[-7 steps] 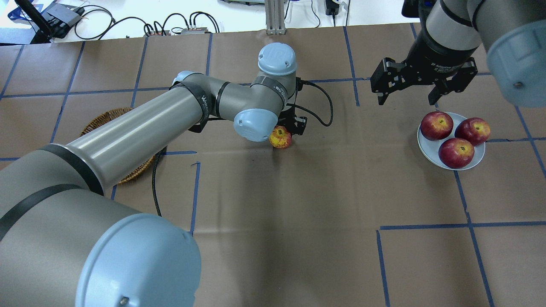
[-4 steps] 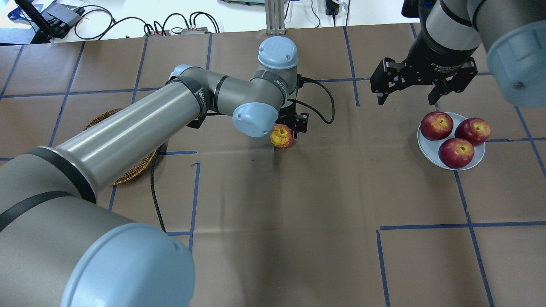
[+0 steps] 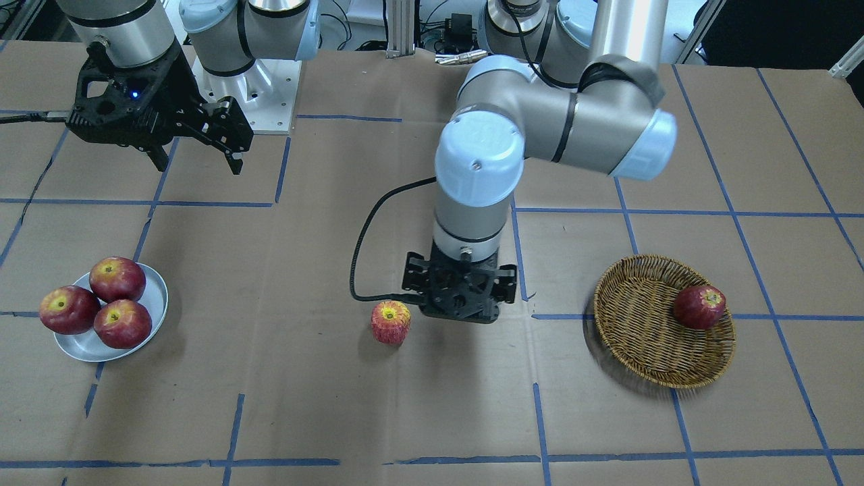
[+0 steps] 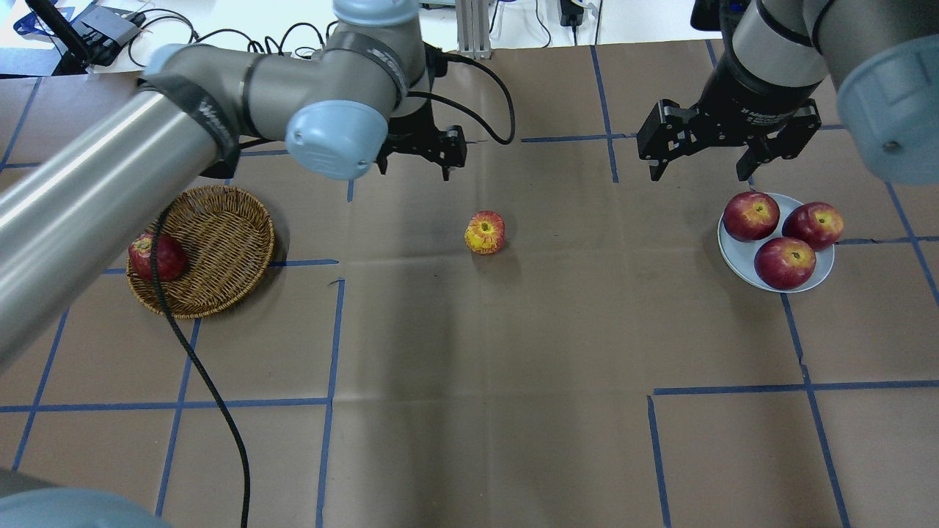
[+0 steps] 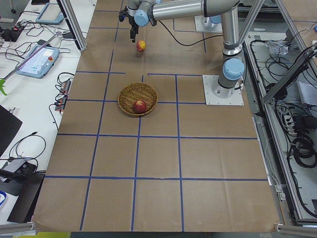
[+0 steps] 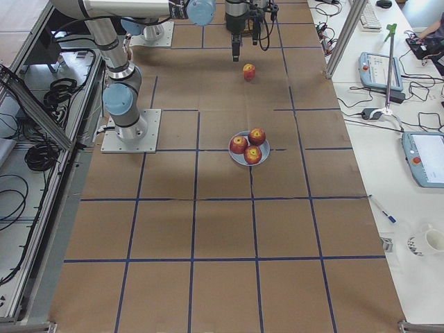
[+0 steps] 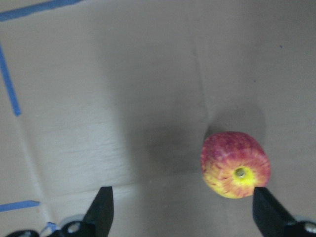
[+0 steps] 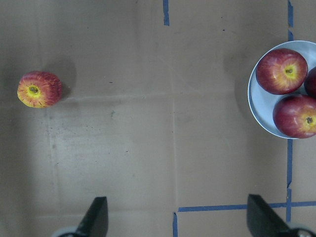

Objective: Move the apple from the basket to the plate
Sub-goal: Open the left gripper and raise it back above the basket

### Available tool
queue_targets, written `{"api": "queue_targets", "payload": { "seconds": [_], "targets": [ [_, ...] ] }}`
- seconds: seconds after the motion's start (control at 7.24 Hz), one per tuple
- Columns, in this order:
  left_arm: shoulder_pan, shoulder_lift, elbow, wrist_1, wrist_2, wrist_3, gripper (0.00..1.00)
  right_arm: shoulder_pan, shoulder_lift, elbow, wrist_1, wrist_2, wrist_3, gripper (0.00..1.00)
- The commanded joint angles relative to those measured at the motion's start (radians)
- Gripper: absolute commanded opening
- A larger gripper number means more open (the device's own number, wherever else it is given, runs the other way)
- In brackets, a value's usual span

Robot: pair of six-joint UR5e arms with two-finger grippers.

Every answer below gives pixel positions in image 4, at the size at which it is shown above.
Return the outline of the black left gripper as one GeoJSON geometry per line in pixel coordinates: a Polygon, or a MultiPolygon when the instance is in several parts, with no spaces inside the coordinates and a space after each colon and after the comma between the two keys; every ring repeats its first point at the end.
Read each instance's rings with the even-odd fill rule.
{"type": "MultiPolygon", "coordinates": [[[[425,73],[414,81],[411,91],[433,92],[437,74],[437,62],[442,50],[430,44],[425,48],[425,73]]],[[[461,126],[450,126],[445,131],[437,130],[432,102],[422,97],[405,99],[405,108],[412,113],[393,116],[389,122],[389,133],[378,154],[378,171],[388,172],[388,158],[393,153],[418,155],[431,163],[439,164],[442,180],[449,183],[454,169],[465,167],[467,140],[461,126]]]]}

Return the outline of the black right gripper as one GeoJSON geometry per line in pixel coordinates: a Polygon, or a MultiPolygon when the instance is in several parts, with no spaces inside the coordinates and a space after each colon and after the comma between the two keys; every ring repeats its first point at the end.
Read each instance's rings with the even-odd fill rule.
{"type": "Polygon", "coordinates": [[[747,149],[737,162],[745,183],[764,164],[792,159],[821,127],[821,117],[807,87],[785,87],[755,77],[735,58],[721,58],[700,100],[684,109],[658,100],[637,133],[637,154],[657,183],[668,164],[710,147],[747,149]]]}

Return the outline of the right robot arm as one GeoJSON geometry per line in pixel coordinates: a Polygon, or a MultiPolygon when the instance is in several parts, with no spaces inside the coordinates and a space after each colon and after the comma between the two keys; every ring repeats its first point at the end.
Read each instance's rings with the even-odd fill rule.
{"type": "Polygon", "coordinates": [[[812,96],[829,79],[866,169],[937,183],[935,1],[698,1],[690,23],[720,32],[724,52],[697,103],[660,100],[638,131],[652,180],[711,147],[745,148],[739,180],[798,157],[821,127],[812,96]]]}

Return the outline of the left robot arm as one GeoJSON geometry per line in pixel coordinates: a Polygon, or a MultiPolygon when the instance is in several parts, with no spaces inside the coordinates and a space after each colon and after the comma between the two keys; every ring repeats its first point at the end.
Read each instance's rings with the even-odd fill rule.
{"type": "Polygon", "coordinates": [[[416,1],[335,1],[311,61],[211,45],[156,51],[132,98],[2,194],[2,364],[16,360],[197,176],[231,177],[239,138],[282,142],[355,180],[431,81],[416,1]]]}

